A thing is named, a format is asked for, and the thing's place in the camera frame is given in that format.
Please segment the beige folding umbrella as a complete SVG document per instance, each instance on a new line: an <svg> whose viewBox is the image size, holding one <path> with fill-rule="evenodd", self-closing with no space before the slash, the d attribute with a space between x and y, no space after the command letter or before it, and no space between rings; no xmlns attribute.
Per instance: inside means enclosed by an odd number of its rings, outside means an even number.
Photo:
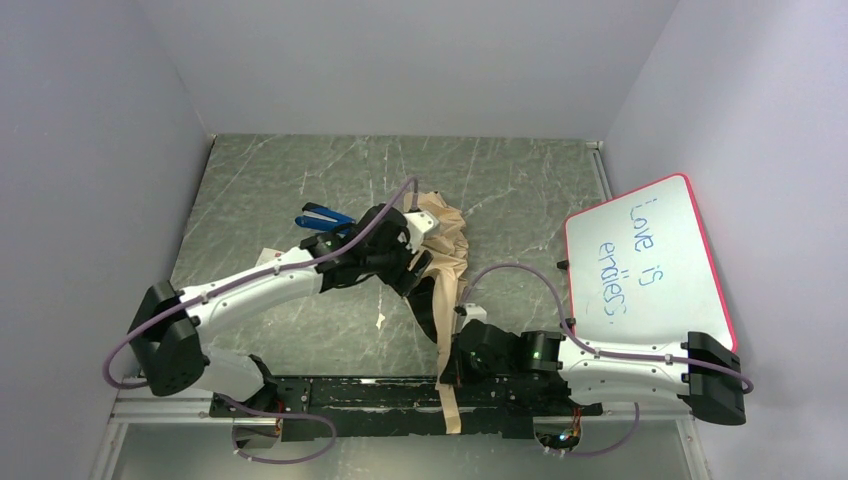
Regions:
<svg viewBox="0 0 848 480"><path fill-rule="evenodd" d="M418 207L433 214L440 226L425 239L424 249L433 259L407 297L407 304L421 330L436 344L435 389L439 395L448 434L459 434L462 423L454 386L441 375L448 366L452 337L456 329L456 312L461 293L466 287L464 274L468 268L468 240L464 235L466 221L462 212L448 205L438 192L422 193Z"/></svg>

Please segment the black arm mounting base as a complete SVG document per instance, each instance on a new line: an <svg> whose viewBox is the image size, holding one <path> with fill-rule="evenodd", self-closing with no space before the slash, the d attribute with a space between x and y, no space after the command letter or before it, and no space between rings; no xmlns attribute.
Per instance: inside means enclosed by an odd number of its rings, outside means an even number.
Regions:
<svg viewBox="0 0 848 480"><path fill-rule="evenodd" d="M571 400L565 381L553 376L498 376L455 388L462 434L498 434L506 439L531 439L534 423L544 418L599 416L600 404ZM278 376L245 401L243 408L214 394L213 418L249 418L262 413L286 413L281 441L340 437L445 435L443 406L431 376L343 377Z"/></svg>

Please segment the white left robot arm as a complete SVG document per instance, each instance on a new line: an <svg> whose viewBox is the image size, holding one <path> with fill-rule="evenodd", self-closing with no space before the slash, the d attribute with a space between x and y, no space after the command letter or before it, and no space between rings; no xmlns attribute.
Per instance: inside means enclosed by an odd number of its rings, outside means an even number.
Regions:
<svg viewBox="0 0 848 480"><path fill-rule="evenodd" d="M225 330L282 303L378 278L408 296L433 259L426 239L440 227L418 208L380 204L358 222L345 217L263 264L206 284L175 289L159 282L145 292L129 330L129 345L158 397L188 388L247 401L269 390L267 366L256 356L221 350Z"/></svg>

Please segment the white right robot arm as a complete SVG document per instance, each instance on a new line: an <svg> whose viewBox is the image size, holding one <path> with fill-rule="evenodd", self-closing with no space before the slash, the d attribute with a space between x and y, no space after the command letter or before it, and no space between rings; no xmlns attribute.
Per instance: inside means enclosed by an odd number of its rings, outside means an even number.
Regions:
<svg viewBox="0 0 848 480"><path fill-rule="evenodd" d="M496 377L538 380L579 406L687 408L698 420L725 426L746 423L751 390L739 357L704 332L667 344L579 345L559 331L515 334L471 319L453 336L439 380L461 387Z"/></svg>

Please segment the blue stapler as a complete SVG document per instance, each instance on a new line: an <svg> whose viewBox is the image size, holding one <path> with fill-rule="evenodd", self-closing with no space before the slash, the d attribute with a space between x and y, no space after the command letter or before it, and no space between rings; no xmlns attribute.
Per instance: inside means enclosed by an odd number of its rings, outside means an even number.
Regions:
<svg viewBox="0 0 848 480"><path fill-rule="evenodd" d="M301 228L327 232L340 226L345 228L348 225L354 225L356 220L323 205L307 202L294 222Z"/></svg>

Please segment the small white paper box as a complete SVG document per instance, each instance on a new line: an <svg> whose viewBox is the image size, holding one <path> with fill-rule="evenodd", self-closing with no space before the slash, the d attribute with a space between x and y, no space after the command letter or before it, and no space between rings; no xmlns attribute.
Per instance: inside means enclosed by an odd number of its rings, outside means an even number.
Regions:
<svg viewBox="0 0 848 480"><path fill-rule="evenodd" d="M268 261L271 261L275 258L280 257L282 254L283 254L283 252L280 251L280 250L276 250L276 249L272 249L272 248L263 248L260 252L258 262L259 263L266 263Z"/></svg>

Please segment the pink-framed whiteboard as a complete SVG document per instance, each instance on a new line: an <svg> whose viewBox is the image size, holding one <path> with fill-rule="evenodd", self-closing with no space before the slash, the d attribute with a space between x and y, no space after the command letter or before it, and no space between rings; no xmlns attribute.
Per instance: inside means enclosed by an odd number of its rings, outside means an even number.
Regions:
<svg viewBox="0 0 848 480"><path fill-rule="evenodd" d="M563 225L576 334L648 344L737 338L689 178L676 173Z"/></svg>

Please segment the aluminium frame rail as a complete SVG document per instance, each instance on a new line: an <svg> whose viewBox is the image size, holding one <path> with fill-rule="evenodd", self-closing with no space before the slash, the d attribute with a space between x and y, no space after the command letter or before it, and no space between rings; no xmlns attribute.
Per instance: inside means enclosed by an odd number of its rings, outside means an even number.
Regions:
<svg viewBox="0 0 848 480"><path fill-rule="evenodd" d="M119 392L112 407L109 423L142 425L248 425L251 427L273 427L275 418L264 416L212 417L209 414L212 393L198 389L189 389L173 397L154 397L146 391ZM414 408L413 413L436 414L436 420L443 420L441 407ZM608 402L601 404L598 415L588 415L584 409L584 425L590 421L632 420L635 407L627 402ZM534 415L534 423L570 423L569 415ZM641 421L665 421L691 419L691 414L683 407L668 407L640 403Z"/></svg>

